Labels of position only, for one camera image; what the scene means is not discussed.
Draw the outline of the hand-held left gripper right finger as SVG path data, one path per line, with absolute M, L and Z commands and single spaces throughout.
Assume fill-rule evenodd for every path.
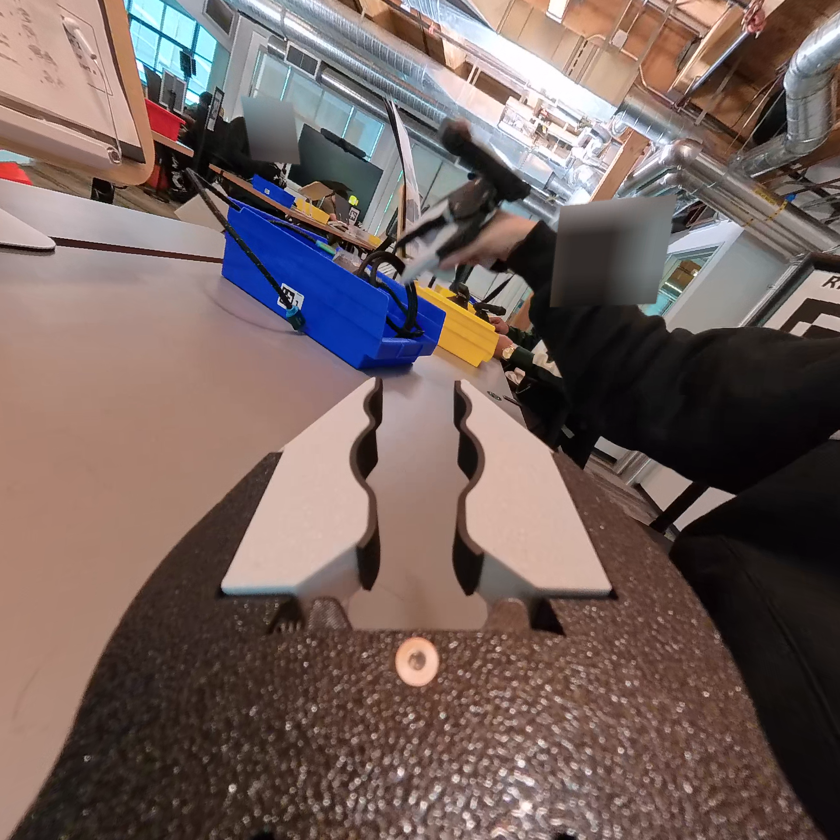
M 454 383 L 458 496 L 453 565 L 466 595 L 601 599 L 613 592 L 553 451 L 467 381 Z

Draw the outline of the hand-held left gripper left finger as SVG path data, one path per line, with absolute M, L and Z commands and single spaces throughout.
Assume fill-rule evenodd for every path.
M 347 602 L 373 589 L 381 543 L 367 479 L 378 461 L 382 397 L 382 379 L 366 380 L 280 451 L 222 593 Z

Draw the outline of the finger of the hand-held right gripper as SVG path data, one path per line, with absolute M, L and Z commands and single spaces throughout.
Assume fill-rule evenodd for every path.
M 459 205 L 459 200 L 442 200 L 437 205 L 428 208 L 428 210 L 422 213 L 416 225 L 407 232 L 417 230 L 418 228 L 421 230 L 425 228 L 461 228 L 461 210 Z M 459 244 L 459 248 L 445 253 L 444 258 L 454 251 L 461 249 L 461 239 Z M 403 253 L 399 250 L 399 238 L 395 242 L 395 252 L 399 256 L 404 257 Z
M 408 285 L 426 273 L 434 273 L 445 253 L 460 247 L 462 228 L 425 228 L 406 232 L 399 238 L 404 268 L 399 282 Z

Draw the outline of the yellow plastic bin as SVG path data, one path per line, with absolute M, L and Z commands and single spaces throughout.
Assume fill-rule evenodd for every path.
M 479 316 L 472 304 L 463 307 L 453 291 L 442 287 L 419 286 L 416 292 L 445 314 L 437 341 L 440 348 L 475 367 L 494 357 L 498 333 L 490 322 Z

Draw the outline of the blue plastic bin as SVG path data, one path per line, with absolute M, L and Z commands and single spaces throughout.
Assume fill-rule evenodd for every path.
M 299 310 L 303 333 L 354 369 L 402 367 L 437 348 L 445 312 L 418 299 L 412 333 L 406 334 L 406 289 L 399 281 L 378 275 L 380 284 L 373 286 L 333 261 L 320 237 L 252 206 L 234 202 L 227 221 L 276 285 L 229 233 L 223 278 L 281 321 L 289 300 Z

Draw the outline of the person's right forearm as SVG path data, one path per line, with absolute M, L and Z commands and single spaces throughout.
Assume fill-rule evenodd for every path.
M 617 445 L 731 494 L 771 478 L 838 501 L 838 338 L 669 331 L 636 307 L 550 305 L 555 233 L 527 222 L 507 263 L 574 410 Z

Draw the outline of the thin white panel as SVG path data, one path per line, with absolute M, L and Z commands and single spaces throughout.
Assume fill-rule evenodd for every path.
M 402 166 L 402 197 L 398 201 L 396 226 L 397 237 L 401 238 L 417 224 L 422 214 L 422 201 L 418 189 L 410 136 L 396 102 L 392 98 L 384 98 L 383 102 Z

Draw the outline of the large black screen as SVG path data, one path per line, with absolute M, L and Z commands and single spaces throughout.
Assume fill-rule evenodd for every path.
M 370 204 L 382 169 L 339 147 L 306 123 L 301 128 L 298 149 L 300 161 L 290 166 L 288 179 L 299 186 L 340 183 L 359 199 L 360 205 Z

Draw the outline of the small blue bin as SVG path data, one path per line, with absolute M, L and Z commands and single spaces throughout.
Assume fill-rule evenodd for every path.
M 269 181 L 258 174 L 255 174 L 252 177 L 250 183 L 257 193 L 263 197 L 270 198 L 284 207 L 291 207 L 296 200 L 296 197 L 292 193 L 288 192 L 285 187 L 280 186 L 273 181 Z

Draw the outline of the silver insulated pipe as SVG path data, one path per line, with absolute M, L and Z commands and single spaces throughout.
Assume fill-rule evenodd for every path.
M 729 170 L 758 176 L 821 147 L 835 123 L 834 73 L 839 62 L 839 15 L 813 30 L 784 74 L 786 133 L 732 156 Z
M 616 196 L 670 193 L 706 204 L 782 257 L 838 255 L 838 232 L 753 179 L 730 172 L 694 140 L 678 140 L 658 150 L 626 178 Z

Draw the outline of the person's black pants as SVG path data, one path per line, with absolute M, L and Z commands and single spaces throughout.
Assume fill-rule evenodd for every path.
M 838 838 L 838 440 L 692 522 L 670 559 L 729 648 L 792 789 Z

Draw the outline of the black desk monitor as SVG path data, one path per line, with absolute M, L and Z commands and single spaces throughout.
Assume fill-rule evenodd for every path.
M 159 103 L 169 111 L 182 116 L 186 103 L 188 85 L 196 70 L 193 55 L 181 49 L 178 52 L 178 67 L 166 66 L 161 71 Z

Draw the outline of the white stand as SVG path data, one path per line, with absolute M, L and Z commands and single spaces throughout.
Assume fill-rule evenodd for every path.
M 4 209 L 0 210 L 0 218 L 1 249 L 35 254 L 55 252 L 56 242 L 49 236 Z

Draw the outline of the printed instruction sheet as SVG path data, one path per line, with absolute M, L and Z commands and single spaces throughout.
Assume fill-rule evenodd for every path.
M 118 144 L 98 49 L 57 2 L 1 2 L 2 105 Z

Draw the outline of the silver ventilation duct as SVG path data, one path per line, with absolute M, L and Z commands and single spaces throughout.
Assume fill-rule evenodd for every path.
M 488 135 L 503 123 L 507 107 L 503 101 L 342 2 L 232 5 L 242 16 L 402 102 L 431 124 L 457 116 Z M 575 126 L 614 122 L 655 143 L 668 137 L 669 110 L 662 110 L 645 91 L 633 91 L 623 77 L 601 88 L 592 81 L 574 81 L 449 2 L 406 2 L 400 9 L 429 13 L 441 38 L 477 60 L 479 71 Z

